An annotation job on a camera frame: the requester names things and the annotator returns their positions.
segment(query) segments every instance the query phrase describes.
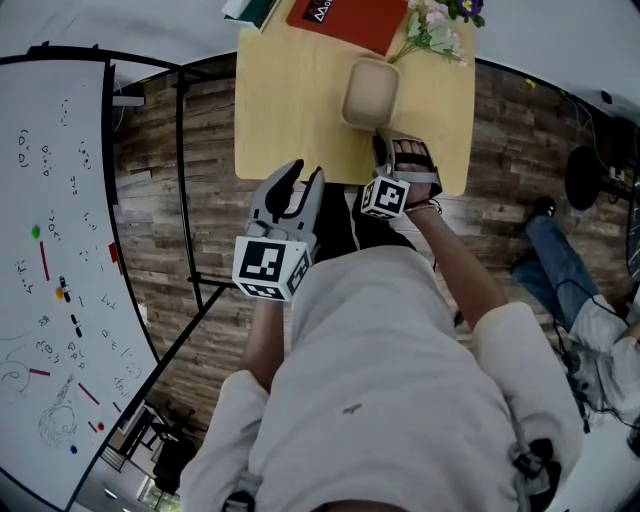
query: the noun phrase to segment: marker cube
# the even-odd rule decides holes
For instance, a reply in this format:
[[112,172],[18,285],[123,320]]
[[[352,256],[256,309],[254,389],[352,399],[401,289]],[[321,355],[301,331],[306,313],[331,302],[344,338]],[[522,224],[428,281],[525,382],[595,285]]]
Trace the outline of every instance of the marker cube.
[[258,299],[289,302],[311,268],[304,242],[239,236],[233,255],[233,282]]
[[390,220],[404,211],[410,184],[376,176],[362,194],[360,211],[378,219]]

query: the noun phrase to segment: flower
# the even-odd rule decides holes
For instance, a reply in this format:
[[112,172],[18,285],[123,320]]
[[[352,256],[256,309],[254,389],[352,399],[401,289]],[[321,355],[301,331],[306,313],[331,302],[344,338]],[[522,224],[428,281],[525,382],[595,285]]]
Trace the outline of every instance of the flower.
[[450,61],[465,61],[460,37],[454,29],[454,22],[448,16],[448,10],[455,2],[482,2],[482,0],[451,0],[452,4],[443,5],[438,0],[419,0],[416,7],[409,10],[406,25],[406,42],[398,53],[389,58],[391,64],[417,50],[438,53]]
[[458,10],[462,16],[474,17],[480,13],[484,0],[458,0]]

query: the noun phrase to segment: whiteboard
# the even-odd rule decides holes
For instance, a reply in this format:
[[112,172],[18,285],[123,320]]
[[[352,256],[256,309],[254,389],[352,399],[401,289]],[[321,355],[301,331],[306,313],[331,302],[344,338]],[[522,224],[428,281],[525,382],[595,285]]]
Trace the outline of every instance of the whiteboard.
[[61,509],[157,364],[113,245],[105,70],[0,66],[0,468]]

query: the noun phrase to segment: black pants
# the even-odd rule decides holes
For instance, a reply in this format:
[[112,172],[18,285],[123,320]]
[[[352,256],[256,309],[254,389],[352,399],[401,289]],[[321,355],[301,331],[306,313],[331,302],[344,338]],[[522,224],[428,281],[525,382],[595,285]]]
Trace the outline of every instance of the black pants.
[[[355,235],[360,243],[360,249],[381,245],[400,245],[415,251],[413,244],[400,233],[396,233],[387,221],[360,212],[359,205],[362,203],[363,190],[364,187],[360,187],[358,190],[358,197],[353,207]],[[316,263],[338,258],[358,250],[351,232],[349,207],[344,197],[343,185],[338,183],[325,185],[320,212],[313,232],[318,237],[320,246],[316,254]]]

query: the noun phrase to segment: jeans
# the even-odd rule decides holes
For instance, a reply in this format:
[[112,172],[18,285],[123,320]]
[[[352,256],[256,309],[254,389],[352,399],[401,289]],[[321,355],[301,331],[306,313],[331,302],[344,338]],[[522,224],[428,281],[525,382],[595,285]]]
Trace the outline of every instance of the jeans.
[[598,295],[598,288],[553,217],[533,217],[525,232],[537,259],[516,264],[513,278],[570,331],[584,303]]

